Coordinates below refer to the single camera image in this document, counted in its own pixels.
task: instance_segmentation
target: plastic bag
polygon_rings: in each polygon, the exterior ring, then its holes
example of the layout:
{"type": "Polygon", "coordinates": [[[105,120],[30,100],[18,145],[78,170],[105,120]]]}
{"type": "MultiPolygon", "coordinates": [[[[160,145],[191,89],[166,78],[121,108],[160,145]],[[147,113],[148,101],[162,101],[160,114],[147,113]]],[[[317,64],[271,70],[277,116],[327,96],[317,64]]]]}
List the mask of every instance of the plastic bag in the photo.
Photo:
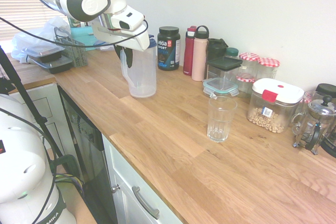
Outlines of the plastic bag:
{"type": "MultiPolygon", "coordinates": [[[[54,32],[55,27],[64,29],[68,33],[71,33],[69,24],[65,22],[61,17],[58,17],[58,16],[51,18],[47,23],[45,23],[43,28],[31,29],[31,30],[28,30],[28,32],[36,36],[54,41],[55,40],[55,32],[54,32]]],[[[57,35],[68,36],[67,34],[61,33],[61,32],[58,32],[57,35]]],[[[14,59],[20,61],[20,63],[34,63],[24,52],[22,52],[22,50],[29,46],[40,43],[42,41],[43,40],[41,39],[37,39],[23,32],[19,32],[18,34],[14,36],[12,40],[14,49],[11,55],[14,59]]]]}

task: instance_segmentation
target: wooden countertop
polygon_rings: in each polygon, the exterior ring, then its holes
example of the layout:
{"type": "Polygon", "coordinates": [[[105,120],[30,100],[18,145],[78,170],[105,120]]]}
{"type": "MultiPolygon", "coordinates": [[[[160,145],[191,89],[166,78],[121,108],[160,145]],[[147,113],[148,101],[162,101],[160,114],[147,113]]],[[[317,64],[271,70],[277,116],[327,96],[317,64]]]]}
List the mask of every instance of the wooden countertop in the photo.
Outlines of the wooden countertop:
{"type": "Polygon", "coordinates": [[[336,222],[336,159],[324,150],[248,122],[240,98],[228,139],[214,143],[201,82],[158,70],[156,94],[135,99],[114,52],[88,54],[89,66],[54,77],[14,65],[27,85],[56,80],[184,223],[336,222]]]}

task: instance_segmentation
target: dishwasher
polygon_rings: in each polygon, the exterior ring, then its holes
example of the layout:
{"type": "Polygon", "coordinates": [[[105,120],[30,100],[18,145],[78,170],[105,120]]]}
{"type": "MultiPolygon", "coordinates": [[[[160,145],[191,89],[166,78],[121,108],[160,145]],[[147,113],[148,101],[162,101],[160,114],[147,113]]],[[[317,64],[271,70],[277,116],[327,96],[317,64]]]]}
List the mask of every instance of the dishwasher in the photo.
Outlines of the dishwasher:
{"type": "Polygon", "coordinates": [[[101,132],[58,86],[83,180],[84,201],[98,224],[118,224],[101,132]]]}

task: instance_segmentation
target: window blind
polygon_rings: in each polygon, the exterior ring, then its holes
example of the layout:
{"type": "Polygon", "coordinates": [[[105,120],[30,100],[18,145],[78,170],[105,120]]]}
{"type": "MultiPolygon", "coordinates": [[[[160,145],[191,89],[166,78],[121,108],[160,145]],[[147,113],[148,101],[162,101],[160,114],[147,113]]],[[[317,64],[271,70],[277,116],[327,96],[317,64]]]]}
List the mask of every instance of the window blind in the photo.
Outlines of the window blind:
{"type": "MultiPolygon", "coordinates": [[[[40,0],[0,0],[0,17],[24,30],[43,27],[55,16],[67,21],[64,14],[48,8],[40,0]]],[[[0,41],[10,40],[19,32],[0,20],[0,41]]]]}

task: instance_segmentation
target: cabinet door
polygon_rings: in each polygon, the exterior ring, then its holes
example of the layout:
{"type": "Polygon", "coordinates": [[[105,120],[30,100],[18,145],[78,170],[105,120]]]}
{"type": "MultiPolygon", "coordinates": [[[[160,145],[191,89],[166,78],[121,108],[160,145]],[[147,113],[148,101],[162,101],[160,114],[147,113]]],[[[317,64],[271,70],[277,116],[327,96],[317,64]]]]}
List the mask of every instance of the cabinet door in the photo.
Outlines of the cabinet door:
{"type": "MultiPolygon", "coordinates": [[[[28,89],[30,98],[36,106],[38,112],[47,118],[46,123],[52,137],[63,154],[71,154],[77,158],[75,147],[69,131],[69,126],[64,114],[64,109],[57,89],[57,84],[52,83],[45,86],[28,89]]],[[[10,95],[25,104],[21,95],[16,92],[10,95]]],[[[46,148],[50,148],[48,142],[45,142],[46,148]]]]}
{"type": "Polygon", "coordinates": [[[118,185],[120,188],[113,194],[113,201],[116,207],[118,224],[156,224],[151,217],[145,212],[138,200],[134,197],[132,191],[113,169],[112,163],[112,145],[103,136],[105,155],[109,170],[111,185],[118,185]]]}
{"type": "Polygon", "coordinates": [[[119,185],[113,194],[119,224],[182,224],[162,199],[140,177],[116,148],[103,136],[105,154],[112,185],[119,185]],[[150,212],[159,210],[159,219],[151,216],[139,203],[132,187],[140,188],[138,197],[145,201],[150,212]]]}

